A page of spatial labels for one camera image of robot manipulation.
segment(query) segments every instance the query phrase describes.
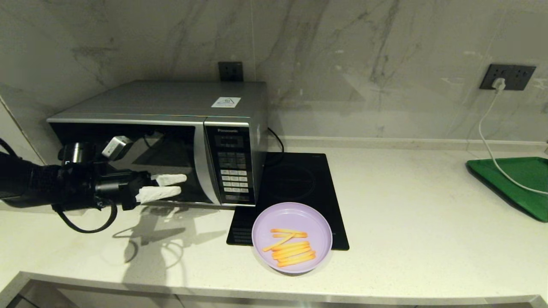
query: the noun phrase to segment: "wall socket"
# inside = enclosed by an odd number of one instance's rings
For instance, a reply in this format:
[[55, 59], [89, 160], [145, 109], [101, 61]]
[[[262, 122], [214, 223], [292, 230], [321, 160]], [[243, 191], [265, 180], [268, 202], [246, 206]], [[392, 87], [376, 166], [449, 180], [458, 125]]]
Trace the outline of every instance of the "wall socket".
[[221, 81], [243, 81], [243, 64], [241, 62], [219, 62]]
[[523, 91], [535, 69], [536, 66], [491, 64], [479, 88], [494, 90], [492, 84], [495, 79], [504, 78], [504, 82], [506, 83], [504, 90]]

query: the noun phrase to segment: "french fry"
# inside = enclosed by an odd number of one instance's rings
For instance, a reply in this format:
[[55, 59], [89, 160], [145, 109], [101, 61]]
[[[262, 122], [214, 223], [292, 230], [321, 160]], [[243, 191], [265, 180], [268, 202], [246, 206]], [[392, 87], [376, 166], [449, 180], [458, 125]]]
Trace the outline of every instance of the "french fry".
[[285, 266], [288, 266], [288, 265], [303, 263], [305, 261], [312, 260], [315, 257], [316, 257], [315, 254], [307, 255], [307, 256], [300, 256], [300, 257], [295, 258], [294, 260], [291, 260], [291, 261], [278, 262], [278, 267], [285, 267]]
[[277, 242], [276, 244], [273, 244], [273, 245], [270, 245], [268, 247], [263, 248], [262, 251], [267, 252], [270, 249], [287, 242], [288, 240], [292, 239], [294, 236], [295, 236], [294, 233], [291, 233], [290, 235], [286, 235], [286, 237], [283, 240]]
[[300, 255], [289, 256], [289, 257], [287, 257], [287, 258], [281, 258], [281, 259], [278, 259], [278, 262], [293, 261], [293, 260], [296, 260], [296, 259], [298, 259], [298, 258], [302, 258], [302, 257], [309, 256], [309, 255], [316, 255], [316, 251], [311, 250], [311, 251], [309, 251], [309, 252], [302, 253], [302, 254], [300, 254]]
[[270, 230], [272, 233], [295, 233], [295, 234], [306, 234], [306, 232], [297, 231], [297, 230], [290, 230], [290, 229], [272, 229]]
[[286, 249], [286, 248], [290, 248], [290, 247], [295, 247], [295, 246], [308, 246], [310, 245], [310, 243], [308, 241], [302, 241], [302, 242], [295, 242], [295, 243], [288, 243], [288, 244], [283, 244], [283, 245], [280, 245], [280, 246], [276, 246], [272, 249], [273, 252], [276, 252], [278, 250], [282, 250], [282, 249]]
[[287, 258], [289, 256], [305, 253], [305, 252], [308, 252], [308, 251], [311, 251], [311, 250], [312, 250], [312, 248], [310, 248], [310, 246], [308, 246], [308, 247], [297, 249], [297, 250], [290, 250], [288, 252], [284, 252], [284, 253], [281, 253], [281, 254], [278, 254], [278, 255], [275, 255], [275, 256], [273, 255], [272, 258], [274, 260], [279, 260], [279, 259]]
[[[287, 234], [283, 234], [283, 233], [277, 233], [277, 234], [273, 234], [272, 237], [286, 237]], [[299, 233], [299, 234], [295, 234], [295, 236], [293, 236], [295, 238], [305, 238], [305, 237], [308, 237], [308, 234], [306, 233]]]
[[292, 252], [294, 250], [301, 250], [301, 249], [307, 248], [307, 247], [310, 247], [310, 245], [293, 246], [293, 247], [289, 247], [289, 248], [286, 248], [286, 249], [278, 250], [278, 251], [272, 253], [272, 257], [275, 258], [279, 255], [286, 254], [286, 253]]

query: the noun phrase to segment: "plate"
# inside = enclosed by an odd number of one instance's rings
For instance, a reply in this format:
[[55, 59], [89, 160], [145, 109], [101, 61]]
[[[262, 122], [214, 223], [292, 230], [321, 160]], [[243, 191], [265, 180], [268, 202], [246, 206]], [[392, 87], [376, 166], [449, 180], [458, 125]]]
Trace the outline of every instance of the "plate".
[[[272, 258], [272, 251], [262, 251], [281, 240], [272, 237], [271, 229], [292, 229], [308, 233], [307, 238], [292, 238], [286, 243], [308, 241], [312, 250], [316, 251], [316, 258], [300, 264], [278, 267], [278, 261]], [[327, 257], [331, 251], [333, 235], [329, 223], [318, 211], [302, 203], [284, 202], [274, 204], [259, 214], [253, 224], [252, 241], [262, 260], [273, 269], [284, 273], [304, 273], [318, 267]]]

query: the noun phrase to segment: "green tray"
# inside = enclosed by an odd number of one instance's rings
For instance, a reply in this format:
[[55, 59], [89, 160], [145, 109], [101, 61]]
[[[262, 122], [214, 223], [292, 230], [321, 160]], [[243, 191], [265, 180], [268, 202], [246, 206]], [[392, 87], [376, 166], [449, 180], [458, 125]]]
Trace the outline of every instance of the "green tray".
[[[499, 166], [518, 183], [548, 191], [548, 159], [541, 157], [500, 158]], [[548, 222], [548, 196], [527, 191], [504, 177], [491, 159], [466, 162], [469, 170], [484, 184], [495, 189], [508, 202], [518, 205], [534, 218]]]

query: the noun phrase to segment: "microwave handle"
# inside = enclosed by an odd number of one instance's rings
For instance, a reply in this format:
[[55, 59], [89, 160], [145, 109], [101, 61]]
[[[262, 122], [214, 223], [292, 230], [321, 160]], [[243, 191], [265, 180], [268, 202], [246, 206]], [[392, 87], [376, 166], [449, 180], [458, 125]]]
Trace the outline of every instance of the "microwave handle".
[[205, 195], [214, 205], [219, 206], [221, 203], [213, 188], [213, 181], [216, 179], [212, 178], [212, 174], [209, 172], [209, 151], [207, 149], [206, 136], [204, 134], [204, 125], [202, 123], [200, 124], [201, 125], [196, 126], [194, 131], [194, 165], [196, 167], [196, 175]]

